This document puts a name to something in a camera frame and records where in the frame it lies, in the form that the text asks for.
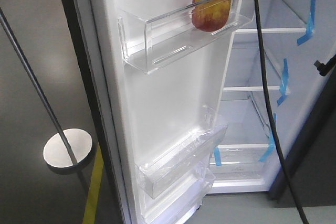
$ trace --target blue tape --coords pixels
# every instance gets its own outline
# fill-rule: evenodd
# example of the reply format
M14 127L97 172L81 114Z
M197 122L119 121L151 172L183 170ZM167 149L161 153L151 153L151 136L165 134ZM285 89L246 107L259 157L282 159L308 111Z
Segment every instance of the blue tape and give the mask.
M281 76L281 85L280 85L280 93L281 93L281 97L278 99L277 103L278 106L280 106L285 99L287 98L286 95L286 90L287 90L287 86L288 86L288 79L289 79L289 72L288 72L288 61L287 58L283 59L284 63L283 63L283 71L282 71L282 76Z
M276 115L276 113L273 114L273 118L274 118L274 121L277 122L277 115ZM265 151L265 153L261 156L261 158L259 159L259 161L260 162L266 161L266 159L268 158L269 155L272 154L272 152L274 151L274 149L275 149L274 137L273 137L272 131L270 130L270 136L268 138L268 148Z
M221 160L221 155L220 155L220 151L219 148L216 147L214 148L214 156L215 156L215 162L216 162L216 166L222 166L222 160Z
M309 39L313 37L314 30L315 30L315 10L316 10L316 0L310 1L310 14L308 18L308 23L306 27L306 34L302 37L298 38L297 43L298 46L302 45Z

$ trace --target red apple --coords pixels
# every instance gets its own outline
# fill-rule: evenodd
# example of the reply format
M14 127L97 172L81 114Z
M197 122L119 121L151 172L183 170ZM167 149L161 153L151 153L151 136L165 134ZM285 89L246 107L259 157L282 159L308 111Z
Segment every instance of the red apple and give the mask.
M199 30L216 31L226 24L230 8L231 0L211 0L193 9L191 21Z

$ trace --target refrigerator door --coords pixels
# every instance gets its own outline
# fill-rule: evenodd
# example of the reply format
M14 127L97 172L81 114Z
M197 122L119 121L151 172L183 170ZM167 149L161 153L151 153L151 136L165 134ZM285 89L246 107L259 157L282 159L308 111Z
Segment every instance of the refrigerator door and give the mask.
M212 187L232 31L250 20L241 0L215 1L229 1L230 16L207 33L191 23L202 6L192 0L75 0L126 223L184 223Z

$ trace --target yellow floor line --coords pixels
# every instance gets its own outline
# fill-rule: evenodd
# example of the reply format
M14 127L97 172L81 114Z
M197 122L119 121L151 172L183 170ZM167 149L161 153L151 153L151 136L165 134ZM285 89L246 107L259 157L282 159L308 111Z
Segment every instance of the yellow floor line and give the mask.
M82 224L94 224L96 220L96 210L98 204L101 176L103 173L103 158L101 156L100 147L97 147L96 157L92 169L92 176L88 198L86 201L85 212Z

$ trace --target stand base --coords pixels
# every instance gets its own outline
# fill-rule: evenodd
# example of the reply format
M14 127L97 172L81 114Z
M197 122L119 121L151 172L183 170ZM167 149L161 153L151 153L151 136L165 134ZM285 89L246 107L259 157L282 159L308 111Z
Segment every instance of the stand base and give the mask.
M52 136L43 149L43 158L54 168L72 168L82 162L90 153L93 142L89 133L81 129L67 129L64 134L76 157L77 164L73 164L64 143L57 133Z

